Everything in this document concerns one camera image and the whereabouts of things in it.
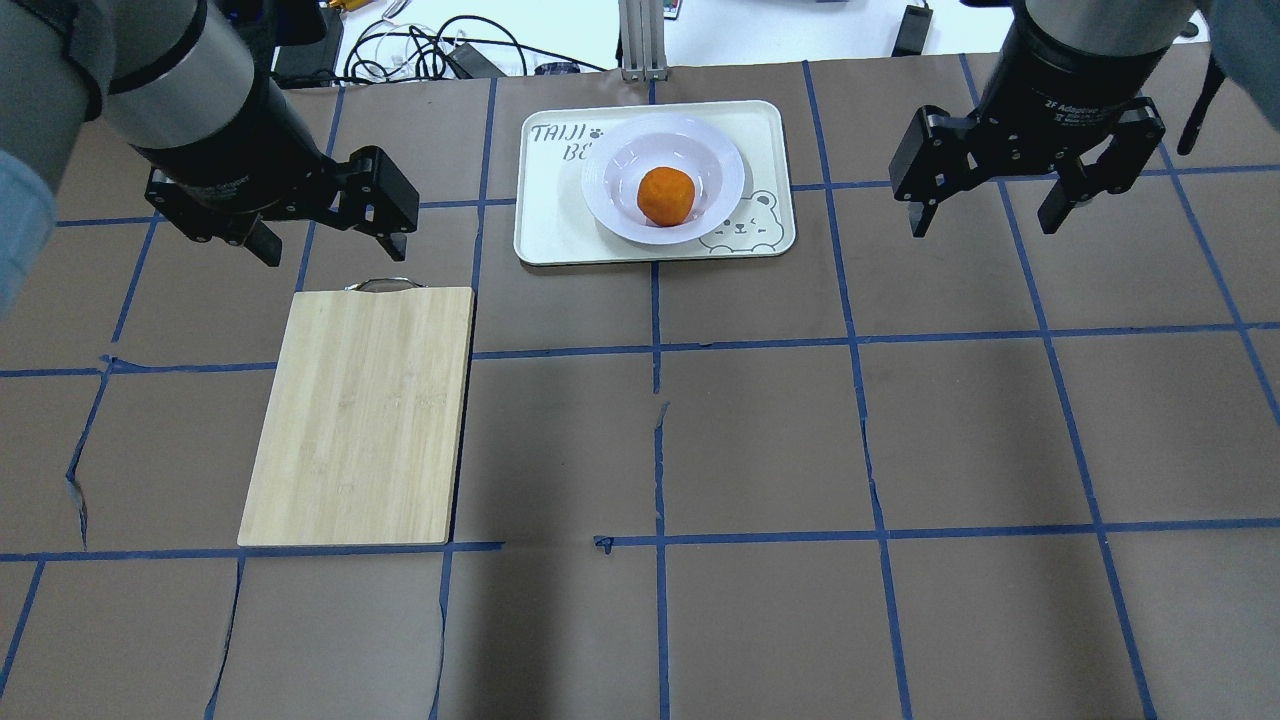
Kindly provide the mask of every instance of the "bamboo cutting board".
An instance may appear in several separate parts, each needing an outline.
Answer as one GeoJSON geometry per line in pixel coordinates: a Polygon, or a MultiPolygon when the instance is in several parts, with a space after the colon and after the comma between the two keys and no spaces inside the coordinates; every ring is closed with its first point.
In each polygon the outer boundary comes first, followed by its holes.
{"type": "Polygon", "coordinates": [[[472,299],[294,295],[241,546],[448,541],[472,299]]]}

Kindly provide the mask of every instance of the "white tray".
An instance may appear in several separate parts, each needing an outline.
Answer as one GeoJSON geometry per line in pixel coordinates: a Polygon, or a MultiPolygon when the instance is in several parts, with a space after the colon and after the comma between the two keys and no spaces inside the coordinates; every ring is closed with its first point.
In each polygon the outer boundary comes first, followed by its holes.
{"type": "Polygon", "coordinates": [[[760,258],[786,252],[796,237],[791,208],[782,114],[763,100],[543,110],[520,132],[516,190],[516,255],[530,265],[646,263],[704,258],[760,258]],[[582,199],[582,160],[591,141],[618,123],[649,113],[681,113],[719,128],[737,145],[746,165],[742,200],[730,225],[678,245],[640,245],[598,223],[582,199]],[[740,233],[737,224],[769,228],[740,233]]]}

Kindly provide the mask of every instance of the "orange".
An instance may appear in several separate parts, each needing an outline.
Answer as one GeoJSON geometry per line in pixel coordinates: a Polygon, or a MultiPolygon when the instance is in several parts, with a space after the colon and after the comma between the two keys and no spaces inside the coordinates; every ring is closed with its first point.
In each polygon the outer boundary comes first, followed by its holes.
{"type": "Polygon", "coordinates": [[[654,224],[678,225],[694,209],[694,179],[675,168],[654,168],[640,181],[636,205],[654,224]]]}

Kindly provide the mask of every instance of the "person's arm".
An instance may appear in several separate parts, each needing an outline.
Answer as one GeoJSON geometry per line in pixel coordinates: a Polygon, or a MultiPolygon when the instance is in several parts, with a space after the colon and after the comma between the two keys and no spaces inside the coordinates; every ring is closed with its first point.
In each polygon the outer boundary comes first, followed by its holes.
{"type": "Polygon", "coordinates": [[[1213,58],[1280,131],[1280,3],[1197,0],[1213,38],[1213,58]]]}

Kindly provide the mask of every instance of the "cable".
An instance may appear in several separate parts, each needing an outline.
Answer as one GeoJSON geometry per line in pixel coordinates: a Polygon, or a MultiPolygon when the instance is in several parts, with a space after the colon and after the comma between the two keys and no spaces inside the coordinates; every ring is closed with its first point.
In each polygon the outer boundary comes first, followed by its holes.
{"type": "Polygon", "coordinates": [[[440,31],[435,33],[435,40],[439,41],[440,37],[444,36],[445,28],[448,28],[451,24],[453,24],[453,23],[456,23],[458,20],[476,20],[476,22],[481,22],[481,23],[488,23],[488,24],[498,28],[499,32],[502,32],[503,35],[506,35],[507,37],[511,38],[511,44],[516,47],[516,53],[520,53],[520,74],[524,74],[524,76],[529,74],[529,63],[525,61],[525,49],[524,49],[524,46],[520,45],[520,41],[516,40],[515,35],[511,35],[509,29],[507,29],[507,28],[502,27],[500,24],[490,20],[489,18],[481,18],[480,15],[453,15],[452,18],[444,20],[444,23],[440,26],[440,31]]]}
{"type": "MultiPolygon", "coordinates": [[[[593,69],[593,70],[602,70],[602,72],[605,70],[605,68],[602,68],[602,67],[591,64],[591,63],[586,63],[584,60],[579,60],[576,58],[571,58],[568,55],[562,55],[559,53],[553,53],[550,50],[541,50],[539,47],[531,47],[531,46],[522,45],[518,41],[516,41],[515,37],[512,37],[509,32],[507,32],[507,36],[511,37],[511,41],[486,40],[486,38],[470,38],[470,37],[461,37],[461,36],[445,36],[443,33],[443,31],[447,29],[448,24],[456,23],[456,22],[460,22],[460,20],[472,19],[472,18],[476,18],[476,17],[475,15],[458,15],[456,18],[449,18],[449,20],[447,20],[443,26],[440,26],[440,31],[434,32],[434,33],[429,32],[431,28],[424,28],[424,26],[417,26],[417,24],[412,24],[412,23],[397,26],[396,23],[390,23],[390,22],[379,19],[375,23],[372,23],[369,27],[366,27],[365,31],[361,32],[360,36],[357,36],[356,44],[347,53],[347,58],[346,58],[346,60],[343,63],[343,73],[342,73],[342,76],[334,74],[334,79],[344,79],[346,81],[346,78],[358,77],[360,72],[364,72],[367,76],[370,76],[367,78],[360,78],[362,81],[366,81],[365,83],[370,83],[370,82],[371,83],[376,83],[376,82],[393,82],[393,81],[399,82],[399,81],[411,81],[411,79],[443,79],[444,72],[447,69],[444,59],[448,55],[448,53],[445,53],[445,50],[440,46],[440,44],[457,45],[460,41],[475,42],[475,44],[484,44],[484,45],[498,45],[498,46],[516,47],[517,51],[520,53],[520,56],[521,56],[521,68],[525,70],[526,74],[527,74],[527,68],[529,68],[527,60],[525,58],[525,51],[526,50],[530,51],[530,53],[538,54],[538,55],[545,55],[548,58],[554,58],[557,60],[566,60],[566,61],[570,61],[570,63],[577,63],[579,65],[589,68],[589,69],[593,69]],[[380,32],[372,32],[374,28],[378,28],[378,27],[383,26],[384,23],[385,24],[390,24],[392,29],[380,31],[380,32]],[[364,55],[361,55],[361,49],[365,47],[370,42],[375,44],[375,55],[376,55],[376,47],[380,47],[381,42],[385,38],[388,38],[388,37],[403,37],[403,38],[408,38],[413,44],[415,50],[412,53],[410,53],[408,56],[404,58],[396,67],[387,67],[387,65],[384,65],[384,64],[381,64],[381,63],[379,63],[379,61],[376,61],[374,59],[369,59],[369,58],[365,58],[364,55]],[[412,69],[412,72],[413,72],[412,76],[410,76],[407,78],[396,78],[394,77],[397,73],[399,73],[404,68],[410,68],[410,67],[413,68],[412,69]]],[[[495,27],[499,27],[500,29],[506,31],[506,28],[502,28],[497,23],[493,23],[493,24],[495,27]]]]}

